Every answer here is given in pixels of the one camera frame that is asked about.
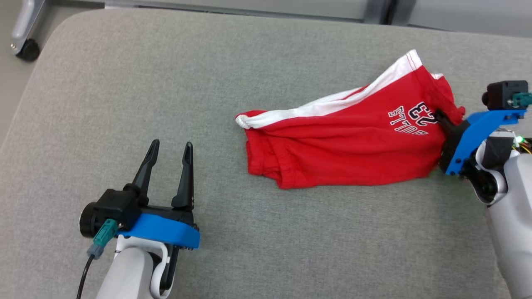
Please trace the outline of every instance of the black cable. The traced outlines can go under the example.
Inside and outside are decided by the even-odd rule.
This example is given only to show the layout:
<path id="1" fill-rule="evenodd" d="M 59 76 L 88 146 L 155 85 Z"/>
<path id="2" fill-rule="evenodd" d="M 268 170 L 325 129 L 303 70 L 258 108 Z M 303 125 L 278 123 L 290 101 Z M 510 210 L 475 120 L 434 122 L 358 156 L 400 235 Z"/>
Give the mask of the black cable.
<path id="1" fill-rule="evenodd" d="M 93 262 L 94 255 L 91 254 L 89 256 L 89 260 L 87 261 L 87 264 L 85 264 L 85 269 L 83 269 L 83 274 L 81 275 L 81 281 L 79 282 L 79 288 L 78 288 L 78 296 L 76 299 L 81 299 L 81 292 L 83 292 L 83 285 L 85 284 L 85 278 L 87 278 L 87 272 L 89 271 L 90 263 Z"/>

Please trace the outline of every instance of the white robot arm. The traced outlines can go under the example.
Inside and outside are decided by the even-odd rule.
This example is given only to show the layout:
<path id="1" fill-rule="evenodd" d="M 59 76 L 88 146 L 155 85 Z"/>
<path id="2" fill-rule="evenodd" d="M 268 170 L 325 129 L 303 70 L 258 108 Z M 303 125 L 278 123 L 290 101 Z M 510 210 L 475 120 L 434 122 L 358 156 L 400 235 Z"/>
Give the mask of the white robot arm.
<path id="1" fill-rule="evenodd" d="M 147 248 L 162 252 L 161 259 L 154 261 Z M 162 242 L 119 236 L 113 263 L 96 299 L 166 299 L 173 285 L 161 289 L 163 273 L 170 262 L 168 253 Z"/>
<path id="2" fill-rule="evenodd" d="M 440 168 L 467 178 L 481 202 L 497 256 L 498 268 L 513 299 L 532 298 L 532 139 L 500 128 L 516 124 L 532 104 L 526 81 L 488 85 L 483 103 L 458 126 L 441 111 L 436 119 L 447 140 Z"/>

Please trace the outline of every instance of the red shorts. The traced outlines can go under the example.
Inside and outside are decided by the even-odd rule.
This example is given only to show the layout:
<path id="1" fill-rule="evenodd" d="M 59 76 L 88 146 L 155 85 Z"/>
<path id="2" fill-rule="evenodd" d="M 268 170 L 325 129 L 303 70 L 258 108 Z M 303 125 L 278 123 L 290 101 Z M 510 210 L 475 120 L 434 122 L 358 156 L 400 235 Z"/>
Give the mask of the red shorts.
<path id="1" fill-rule="evenodd" d="M 289 110 L 236 116 L 247 136 L 248 170 L 279 188 L 382 185 L 426 177 L 445 136 L 433 116 L 459 124 L 442 74 L 431 74 L 415 50 L 377 80 Z"/>

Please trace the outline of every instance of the green connector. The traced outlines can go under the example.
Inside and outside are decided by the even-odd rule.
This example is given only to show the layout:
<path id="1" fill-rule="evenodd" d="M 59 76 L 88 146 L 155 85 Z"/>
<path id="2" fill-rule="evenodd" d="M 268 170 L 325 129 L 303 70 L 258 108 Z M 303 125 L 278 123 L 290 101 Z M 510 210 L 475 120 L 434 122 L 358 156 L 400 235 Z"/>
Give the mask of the green connector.
<path id="1" fill-rule="evenodd" d="M 512 100 L 512 106 L 520 106 L 526 109 L 529 105 L 532 105 L 532 93 L 516 93 L 513 95 Z"/>
<path id="2" fill-rule="evenodd" d="M 102 256 L 103 249 L 109 243 L 109 241 L 114 238 L 118 232 L 118 223 L 116 220 L 107 219 L 102 227 L 100 227 L 98 233 L 93 238 L 93 244 L 87 250 L 87 255 L 90 257 L 94 256 L 94 259 L 97 260 Z"/>
<path id="3" fill-rule="evenodd" d="M 118 223 L 116 220 L 107 219 L 93 238 L 93 243 L 105 247 L 109 241 L 114 238 L 118 232 Z"/>

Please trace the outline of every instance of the chair leg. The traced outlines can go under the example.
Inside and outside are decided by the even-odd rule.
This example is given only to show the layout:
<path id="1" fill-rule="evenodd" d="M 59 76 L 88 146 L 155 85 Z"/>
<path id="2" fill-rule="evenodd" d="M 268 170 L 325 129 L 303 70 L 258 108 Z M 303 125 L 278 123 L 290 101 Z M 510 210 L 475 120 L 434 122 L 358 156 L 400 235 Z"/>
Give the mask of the chair leg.
<path id="1" fill-rule="evenodd" d="M 40 49 L 33 39 L 28 39 L 33 25 L 44 6 L 45 0 L 22 0 L 22 9 L 12 33 L 10 52 L 18 58 L 33 61 Z"/>
<path id="2" fill-rule="evenodd" d="M 363 22 L 366 24 L 384 24 L 390 0 L 368 0 Z"/>

